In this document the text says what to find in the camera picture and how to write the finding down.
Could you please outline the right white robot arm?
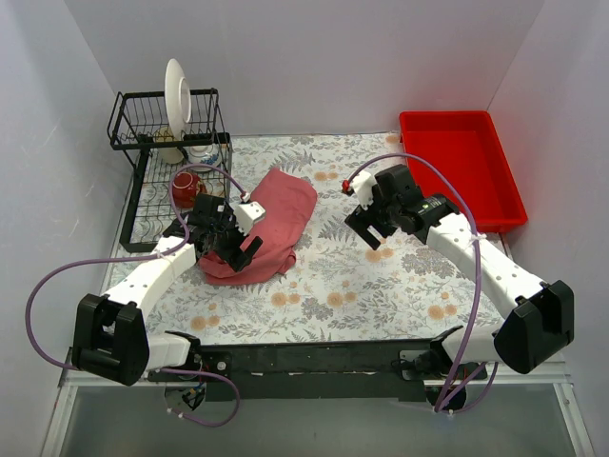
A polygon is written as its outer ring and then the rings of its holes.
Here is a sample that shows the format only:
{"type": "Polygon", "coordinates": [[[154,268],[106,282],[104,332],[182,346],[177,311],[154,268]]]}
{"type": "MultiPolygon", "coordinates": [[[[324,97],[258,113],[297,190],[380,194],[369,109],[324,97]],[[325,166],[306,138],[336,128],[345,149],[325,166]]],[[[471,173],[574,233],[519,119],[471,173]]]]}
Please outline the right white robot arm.
{"type": "Polygon", "coordinates": [[[375,175],[362,170],[344,181],[358,206],[345,222],[371,248],[397,230],[447,258],[501,315],[497,326],[451,328],[433,339],[430,365],[452,378],[465,363],[500,362],[527,374],[572,343],[575,296],[561,280],[547,283],[514,263],[471,229],[466,215],[442,194],[422,195],[405,165],[375,175]]]}

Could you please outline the pink red t shirt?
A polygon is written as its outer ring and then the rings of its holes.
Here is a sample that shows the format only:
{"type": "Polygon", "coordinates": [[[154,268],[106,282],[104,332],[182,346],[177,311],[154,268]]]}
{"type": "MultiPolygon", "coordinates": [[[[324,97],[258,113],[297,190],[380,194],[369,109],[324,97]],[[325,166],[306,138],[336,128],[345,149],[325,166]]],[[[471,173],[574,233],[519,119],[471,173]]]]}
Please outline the pink red t shirt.
{"type": "Polygon", "coordinates": [[[240,272],[214,252],[203,257],[199,267],[213,286],[263,283],[292,268],[296,263],[295,245],[313,214],[318,194],[305,180],[271,169],[251,198],[265,209],[265,219],[254,226],[242,247],[247,248],[255,236],[263,243],[251,263],[240,272]]]}

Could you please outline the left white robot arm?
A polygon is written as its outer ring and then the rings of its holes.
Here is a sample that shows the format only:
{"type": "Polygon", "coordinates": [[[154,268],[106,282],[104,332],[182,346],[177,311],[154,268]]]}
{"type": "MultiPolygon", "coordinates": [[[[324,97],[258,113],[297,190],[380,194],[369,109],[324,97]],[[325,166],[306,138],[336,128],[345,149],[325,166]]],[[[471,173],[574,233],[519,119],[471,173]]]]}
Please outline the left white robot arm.
{"type": "Polygon", "coordinates": [[[149,260],[118,285],[78,305],[71,362],[83,371],[131,386],[148,371],[170,368],[184,381],[203,367],[198,338],[179,331],[151,336],[146,320],[171,285],[206,253],[236,272],[248,266],[263,240],[252,236],[264,207],[244,196],[229,204],[203,194],[163,232],[149,260]]]}

